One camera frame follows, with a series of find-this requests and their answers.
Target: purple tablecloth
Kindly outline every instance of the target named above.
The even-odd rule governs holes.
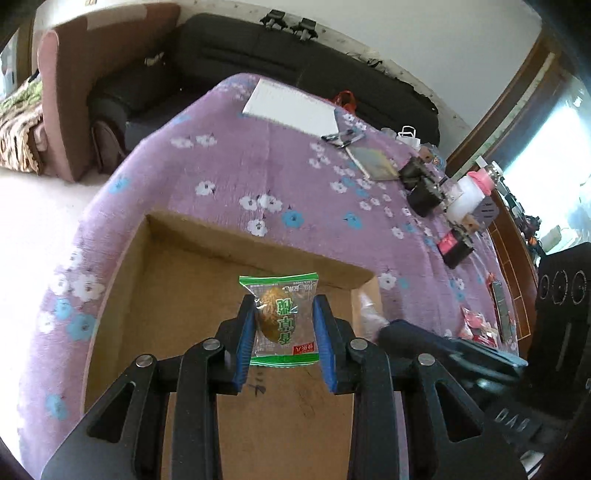
[[[34,477],[82,415],[85,365],[104,292],[131,234],[153,208],[373,270],[388,318],[456,335],[465,306],[495,323],[485,278],[502,275],[488,233],[475,235],[475,252],[448,269],[436,242],[449,227],[443,218],[409,211],[398,182],[367,181],[334,147],[243,116],[257,81],[250,74],[225,80],[145,139],[87,208],[72,254],[56,268],[41,305],[21,383],[21,454]],[[411,155],[338,108],[337,121],[364,130],[356,145],[379,148],[398,166]],[[507,347],[517,350],[515,335]]]

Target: pink lid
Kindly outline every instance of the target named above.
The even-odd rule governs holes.
[[[492,181],[492,178],[484,168],[478,171],[469,171],[468,176],[474,180],[484,195],[490,195],[495,188],[495,182]]]

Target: white jar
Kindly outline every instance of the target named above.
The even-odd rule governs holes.
[[[462,195],[447,207],[446,216],[450,222],[461,223],[467,213],[472,213],[484,199],[483,191],[468,175],[457,181]]]

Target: white wall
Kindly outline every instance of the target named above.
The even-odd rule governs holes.
[[[78,15],[114,5],[164,0],[47,0],[37,12],[40,32]],[[176,0],[181,19],[198,12],[258,21],[270,8],[316,20],[320,40],[340,51],[369,53],[440,111],[443,154],[450,154],[517,72],[540,19],[521,0]]]

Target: gray round object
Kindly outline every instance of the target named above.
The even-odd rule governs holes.
[[[152,365],[152,355],[140,355],[138,358],[135,359],[135,364],[138,367],[149,367]]]
[[[351,348],[353,350],[365,350],[367,347],[367,341],[362,338],[354,338],[351,340]]]
[[[217,338],[208,338],[203,342],[203,348],[205,350],[217,350],[220,348],[220,341]]]
[[[433,355],[430,355],[429,353],[421,353],[418,356],[418,362],[424,367],[430,367],[435,363],[435,359],[433,358]]]

